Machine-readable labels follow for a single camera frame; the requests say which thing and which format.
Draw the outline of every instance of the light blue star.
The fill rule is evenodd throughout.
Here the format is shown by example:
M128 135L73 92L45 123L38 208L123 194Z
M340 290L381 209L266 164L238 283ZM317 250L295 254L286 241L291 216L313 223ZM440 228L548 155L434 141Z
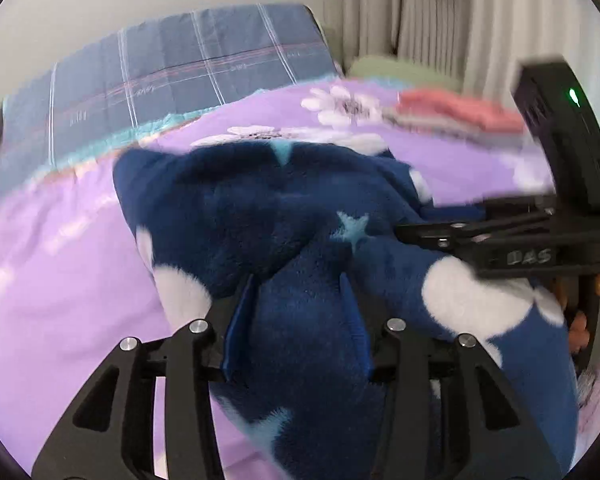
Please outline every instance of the light blue star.
M364 215L356 219L342 211L338 211L338 216L340 217L340 222L342 222L342 227L334 232L331 238L350 242L351 249L355 253L358 242L366 237L365 229L369 222L369 215Z
M263 450L272 460L275 460L273 448L286 424L291 421L291 412L286 408L278 408L262 420L248 423L240 413L225 398L218 397L222 410L233 425L246 436L255 446Z
M291 158L291 152L294 148L293 142L285 139L273 139L269 141L269 145L276 155L280 166L286 166Z

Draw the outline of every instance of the navy blue fleece blanket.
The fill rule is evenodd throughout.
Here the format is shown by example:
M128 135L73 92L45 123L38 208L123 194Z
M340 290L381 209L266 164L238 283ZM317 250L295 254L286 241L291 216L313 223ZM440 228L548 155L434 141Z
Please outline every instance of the navy blue fleece blanket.
M240 383L212 393L287 478L363 480L372 466L384 389L367 380L344 270L424 333L476 335L567 471L577 407L560 307L527 280L482 282L452 256L398 242L397 222L432 211L407 164L261 140L185 155L131 150L114 182L174 330L246 274L262 281Z

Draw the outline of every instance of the green led light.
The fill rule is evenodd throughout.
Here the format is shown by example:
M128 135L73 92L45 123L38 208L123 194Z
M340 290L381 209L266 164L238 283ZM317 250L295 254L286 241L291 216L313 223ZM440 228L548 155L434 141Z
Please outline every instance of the green led light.
M578 101L578 95L576 94L576 91L573 88L569 90L569 97L574 103L580 106L580 102Z

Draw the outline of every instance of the silver bolt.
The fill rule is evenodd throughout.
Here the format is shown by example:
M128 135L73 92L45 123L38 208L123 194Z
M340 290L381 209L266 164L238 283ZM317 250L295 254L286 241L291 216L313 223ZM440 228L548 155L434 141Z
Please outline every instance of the silver bolt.
M120 349L128 352L129 350L133 350L136 346L138 346L138 339L135 337L125 337L122 341L120 341Z
M465 348L473 348L477 345L478 340L471 334L460 334L458 336L458 342L460 343L460 346Z
M391 330L391 332L402 332L405 328L407 328L407 324L399 317L392 317L386 322L386 327Z
M490 234L483 234L483 235L477 235L477 236L474 236L474 237L472 238L472 240L473 240L474 242L476 242L477 244L479 244L480 242L483 242L483 241L485 241L485 240L488 240L489 238L491 238L491 235L490 235Z
M193 334L202 334L207 328L209 328L209 323L204 319L197 319L189 323L189 330Z

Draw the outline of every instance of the red cloth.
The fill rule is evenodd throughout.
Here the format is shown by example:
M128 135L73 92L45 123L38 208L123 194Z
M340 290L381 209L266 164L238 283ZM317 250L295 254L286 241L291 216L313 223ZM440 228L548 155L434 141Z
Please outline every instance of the red cloth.
M436 88L400 92L397 110L401 113L410 111L419 114L445 114L473 124L485 132L522 133L525 126L517 111L505 110L496 103Z

